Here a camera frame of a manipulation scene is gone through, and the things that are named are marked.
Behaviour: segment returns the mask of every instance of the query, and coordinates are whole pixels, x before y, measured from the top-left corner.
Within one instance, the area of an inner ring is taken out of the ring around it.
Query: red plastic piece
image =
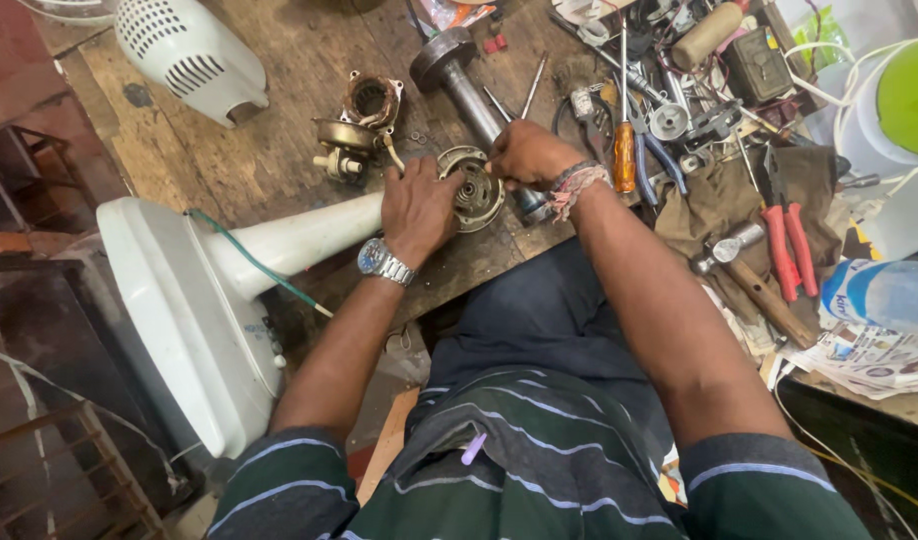
[[[805,237],[805,230],[799,218],[800,210],[801,205],[798,202],[789,204],[789,210],[783,216],[785,230],[789,234],[789,241],[792,242],[792,251],[796,254],[796,264],[799,266],[799,275],[805,295],[818,296],[819,286],[816,283],[815,270],[812,268],[812,252],[809,251],[809,241]]]
[[[789,251],[785,249],[785,223],[782,206],[769,206],[762,211],[762,219],[769,226],[769,246],[772,248],[772,263],[776,265],[778,286],[782,289],[782,300],[793,302],[799,295],[796,286],[801,282],[796,265],[792,264]]]

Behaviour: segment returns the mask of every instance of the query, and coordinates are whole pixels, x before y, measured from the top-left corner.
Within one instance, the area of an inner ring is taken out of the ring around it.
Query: wristwatch
[[[367,276],[389,278],[405,288],[416,276],[415,272],[389,252],[389,247],[380,238],[373,238],[362,246],[359,251],[359,270]]]

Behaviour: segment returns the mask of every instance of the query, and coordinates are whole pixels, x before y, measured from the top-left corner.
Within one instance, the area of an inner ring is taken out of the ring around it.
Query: man's left arm
[[[452,238],[453,198],[461,174],[439,181],[436,159],[411,159],[386,171],[382,226],[390,253],[412,270]],[[362,279],[302,362],[273,415],[270,433],[318,427],[339,444],[352,431],[405,288],[391,279]]]
[[[435,158],[386,171],[382,227],[390,253],[412,270],[457,229],[455,175],[439,181]],[[366,386],[404,287],[367,276],[329,322],[286,387],[269,434],[239,457],[209,538],[318,538],[342,532],[359,505],[345,464]]]

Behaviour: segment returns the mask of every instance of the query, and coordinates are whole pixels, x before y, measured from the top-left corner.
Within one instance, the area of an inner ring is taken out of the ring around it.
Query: blue-handled pliers
[[[658,206],[656,190],[649,182],[649,175],[646,173],[645,168],[645,150],[647,148],[665,168],[669,178],[676,183],[679,192],[682,195],[688,194],[689,190],[685,187],[685,177],[682,175],[679,163],[665,150],[662,142],[649,131],[645,123],[645,116],[642,114],[642,108],[631,93],[629,94],[629,121],[632,123],[633,132],[635,133],[635,183],[638,184],[645,201],[652,207]]]

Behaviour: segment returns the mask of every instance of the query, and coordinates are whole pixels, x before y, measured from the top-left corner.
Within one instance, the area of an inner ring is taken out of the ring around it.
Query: hammer
[[[765,230],[761,226],[751,222],[743,223],[727,239],[707,246],[706,254],[691,262],[692,271],[705,276],[713,267],[721,264],[729,277],[762,310],[766,319],[804,351],[815,345],[819,337],[789,310],[785,300],[769,289],[752,268],[737,258],[740,251],[764,237]]]

